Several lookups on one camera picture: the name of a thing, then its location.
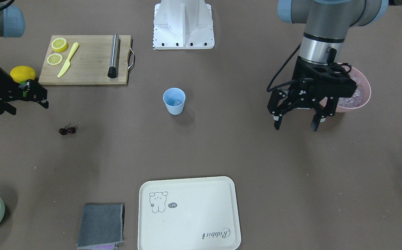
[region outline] blue cup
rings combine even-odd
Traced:
[[[164,100],[165,106],[170,114],[181,114],[185,103],[185,93],[182,90],[177,87],[168,89],[164,92],[162,99]]]

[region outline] lemon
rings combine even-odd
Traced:
[[[56,52],[66,51],[68,48],[67,40],[65,38],[56,38],[51,42],[51,47]]]
[[[34,69],[23,65],[14,67],[10,71],[9,75],[15,82],[26,81],[28,79],[36,79],[36,72],[34,71]]]
[[[62,62],[62,55],[61,54],[51,54],[47,57],[47,63],[49,65],[58,65],[59,63]]]

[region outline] cartoon animal illustration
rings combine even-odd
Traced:
[[[156,192],[156,193],[149,193],[150,196],[150,205],[152,206],[152,212],[155,214],[157,212],[164,212],[165,211],[165,203],[167,201],[167,195],[169,192]]]

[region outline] yellow knife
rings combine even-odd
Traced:
[[[65,60],[65,63],[63,64],[63,67],[61,68],[61,71],[58,74],[58,77],[61,77],[65,72],[70,68],[70,60],[73,57],[74,53],[76,52],[77,48],[79,47],[79,43],[74,43],[73,46],[71,46],[70,53],[68,54],[67,59]]]

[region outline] whole yellow lemon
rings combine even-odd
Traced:
[[[22,82],[28,79],[36,79],[36,72],[34,71],[34,69],[23,65],[14,67],[10,71],[9,75],[15,82]]]

